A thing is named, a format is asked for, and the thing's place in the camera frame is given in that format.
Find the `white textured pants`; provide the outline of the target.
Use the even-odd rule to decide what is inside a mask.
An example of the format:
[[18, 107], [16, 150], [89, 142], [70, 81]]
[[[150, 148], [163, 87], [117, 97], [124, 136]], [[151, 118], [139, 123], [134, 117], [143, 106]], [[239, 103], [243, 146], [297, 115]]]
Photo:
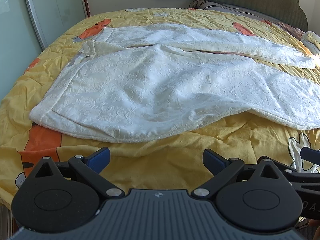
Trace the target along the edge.
[[251, 112], [319, 128], [319, 85], [276, 68], [316, 60], [257, 36], [181, 24], [104, 28], [56, 78], [30, 119], [105, 142], [158, 140]]

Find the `yellow carrot print quilt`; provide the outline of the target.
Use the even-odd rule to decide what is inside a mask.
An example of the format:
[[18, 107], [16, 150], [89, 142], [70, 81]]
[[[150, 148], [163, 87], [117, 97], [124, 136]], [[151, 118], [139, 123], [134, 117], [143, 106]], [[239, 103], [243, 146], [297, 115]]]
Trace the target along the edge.
[[[81, 49], [82, 44], [74, 42], [74, 39], [103, 27], [156, 23], [177, 23], [255, 35], [309, 53], [300, 40], [275, 24], [210, 10], [127, 9], [82, 20], [39, 56], [33, 56], [30, 64], [24, 67], [24, 74], [1, 101], [2, 204], [11, 204], [20, 183], [41, 157], [67, 161], [76, 154], [87, 156], [105, 146], [103, 142], [51, 131], [29, 119], [30, 111]], [[133, 187], [191, 190], [210, 178], [202, 163], [202, 153], [207, 148], [226, 158], [238, 157], [249, 164], [265, 155], [291, 165], [297, 163], [303, 146], [319, 148], [319, 130], [295, 130], [245, 112], [158, 141], [107, 146], [111, 151], [111, 163], [102, 175], [123, 190]]]

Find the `folded floral blanket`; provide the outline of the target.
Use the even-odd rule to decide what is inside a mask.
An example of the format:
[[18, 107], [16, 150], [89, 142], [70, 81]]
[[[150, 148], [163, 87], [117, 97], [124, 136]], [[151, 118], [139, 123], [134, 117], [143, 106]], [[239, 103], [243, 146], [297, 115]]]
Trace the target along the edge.
[[307, 31], [302, 35], [301, 42], [313, 55], [320, 55], [320, 37], [316, 33]]

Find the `grey striped pillow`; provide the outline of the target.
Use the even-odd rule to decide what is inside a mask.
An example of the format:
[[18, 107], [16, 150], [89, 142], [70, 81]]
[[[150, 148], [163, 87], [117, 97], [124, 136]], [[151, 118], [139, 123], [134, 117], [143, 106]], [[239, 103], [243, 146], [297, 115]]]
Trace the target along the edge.
[[245, 16], [254, 20], [269, 21], [274, 24], [278, 24], [280, 22], [279, 19], [262, 14], [254, 10], [250, 10], [242, 7], [236, 7], [235, 5], [230, 5], [230, 4], [215, 3], [208, 0], [194, 0], [189, 4], [189, 7], [194, 9], [214, 10], [219, 12], [233, 13], [233, 14]]

